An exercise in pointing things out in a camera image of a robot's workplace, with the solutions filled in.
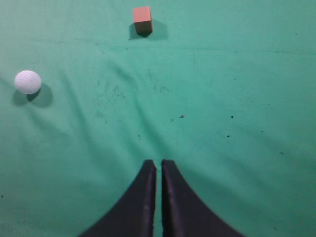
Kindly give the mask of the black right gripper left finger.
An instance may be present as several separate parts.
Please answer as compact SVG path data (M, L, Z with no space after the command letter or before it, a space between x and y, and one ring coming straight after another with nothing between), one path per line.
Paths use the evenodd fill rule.
M81 237L152 237L156 208L157 169L145 160L116 204Z

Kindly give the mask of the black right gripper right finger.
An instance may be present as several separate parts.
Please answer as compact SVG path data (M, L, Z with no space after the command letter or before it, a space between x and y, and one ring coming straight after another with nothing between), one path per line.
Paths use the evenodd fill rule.
M240 237L193 191L175 161L164 159L161 213L164 237Z

